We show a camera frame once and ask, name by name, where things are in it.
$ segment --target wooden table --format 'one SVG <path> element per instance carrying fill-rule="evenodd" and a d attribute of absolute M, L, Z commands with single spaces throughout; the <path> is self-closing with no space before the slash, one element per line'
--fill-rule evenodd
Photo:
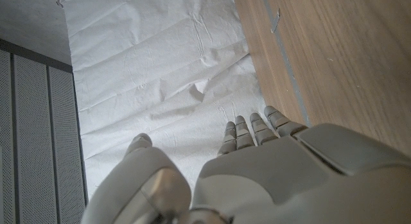
<path fill-rule="evenodd" d="M 234 1 L 267 105 L 411 156 L 411 0 Z"/>

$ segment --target gray wall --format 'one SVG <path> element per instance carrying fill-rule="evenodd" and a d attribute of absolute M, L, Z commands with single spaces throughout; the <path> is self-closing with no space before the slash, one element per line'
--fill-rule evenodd
<path fill-rule="evenodd" d="M 71 65 L 66 18 L 57 0 L 0 0 L 0 39 Z"/>

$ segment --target perforated metal panel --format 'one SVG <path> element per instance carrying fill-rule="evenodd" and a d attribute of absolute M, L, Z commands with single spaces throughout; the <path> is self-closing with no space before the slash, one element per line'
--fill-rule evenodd
<path fill-rule="evenodd" d="M 17 160 L 21 223 L 56 223 L 46 66 L 15 56 Z"/>
<path fill-rule="evenodd" d="M 0 51 L 0 148 L 2 152 L 3 215 L 0 223 L 15 223 L 12 86 L 10 54 Z"/>
<path fill-rule="evenodd" d="M 73 75 L 50 67 L 51 109 L 61 223 L 79 223 L 85 209 Z"/>

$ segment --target panel seam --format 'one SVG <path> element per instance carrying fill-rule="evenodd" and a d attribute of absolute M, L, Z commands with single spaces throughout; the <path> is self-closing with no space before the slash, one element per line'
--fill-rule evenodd
<path fill-rule="evenodd" d="M 20 223 L 20 195 L 19 195 L 19 159 L 17 154 L 17 106 L 15 91 L 14 54 L 10 53 L 10 86 L 12 88 L 12 130 L 13 130 L 13 172 L 14 172 L 14 211 L 15 222 Z"/>
<path fill-rule="evenodd" d="M 73 92 L 74 92 L 74 105 L 76 107 L 76 123 L 77 123 L 77 136 L 78 136 L 78 147 L 80 151 L 80 162 L 82 165 L 82 177 L 83 177 L 83 192 L 84 192 L 84 203 L 85 206 L 89 203 L 89 195 L 87 191 L 87 180 L 85 176 L 85 163 L 83 156 L 83 146 L 82 146 L 82 137 L 80 135 L 80 121 L 78 119 L 78 107 L 77 107 L 77 96 L 76 96 L 76 85 L 74 83 L 74 74 L 71 73 L 73 79 Z"/>
<path fill-rule="evenodd" d="M 55 134 L 54 134 L 54 120 L 53 120 L 53 106 L 51 101 L 51 82 L 50 82 L 50 70 L 49 66 L 46 65 L 47 72 L 47 90 L 49 99 L 49 116 L 50 116 L 50 134 L 51 134 L 51 150 L 53 152 L 53 174 L 54 174 L 54 186 L 55 186 L 55 196 L 56 196 L 56 212 L 57 212 L 57 223 L 60 223 L 60 203 L 58 197 L 58 178 L 57 178 L 57 153 L 55 146 Z"/>

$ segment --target white tissue paper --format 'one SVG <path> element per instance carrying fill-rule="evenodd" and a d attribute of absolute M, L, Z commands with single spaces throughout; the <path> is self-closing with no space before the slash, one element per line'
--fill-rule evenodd
<path fill-rule="evenodd" d="M 89 197 L 141 132 L 193 189 L 204 163 L 216 157 L 226 122 L 262 113 L 233 0 L 60 3 Z"/>

